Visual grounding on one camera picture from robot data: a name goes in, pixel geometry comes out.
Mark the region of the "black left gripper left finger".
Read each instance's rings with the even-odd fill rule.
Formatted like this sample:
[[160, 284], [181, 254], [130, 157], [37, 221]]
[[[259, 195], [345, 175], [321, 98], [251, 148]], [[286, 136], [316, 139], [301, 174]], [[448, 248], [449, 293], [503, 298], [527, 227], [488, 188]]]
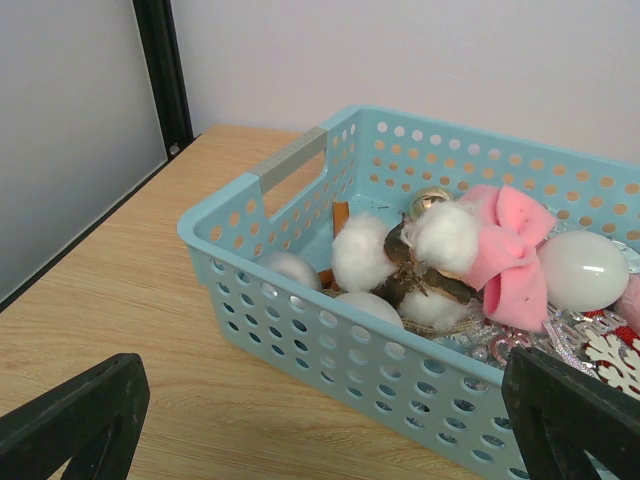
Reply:
[[125, 479], [149, 400], [138, 354], [102, 361], [1, 417], [1, 477]]

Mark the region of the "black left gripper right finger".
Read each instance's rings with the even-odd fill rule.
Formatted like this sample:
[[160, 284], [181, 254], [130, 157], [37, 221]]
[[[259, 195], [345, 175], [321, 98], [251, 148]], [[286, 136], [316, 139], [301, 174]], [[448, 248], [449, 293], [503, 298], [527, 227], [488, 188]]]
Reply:
[[502, 397], [532, 479], [639, 477], [639, 401], [535, 348], [514, 348]]

